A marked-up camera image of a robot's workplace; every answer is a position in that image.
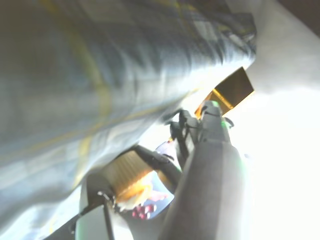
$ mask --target plaid fabric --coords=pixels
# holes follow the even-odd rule
[[[0,239],[49,235],[91,168],[255,58],[221,0],[2,1],[0,29]]]

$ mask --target white surface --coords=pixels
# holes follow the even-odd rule
[[[229,2],[253,11],[258,28],[247,70],[256,93],[228,114],[233,140],[254,159],[243,238],[318,240],[320,39],[277,2]]]

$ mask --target white wall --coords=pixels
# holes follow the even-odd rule
[[[258,29],[256,92],[228,114],[254,159],[245,239],[320,239],[320,38],[273,0],[228,2]]]

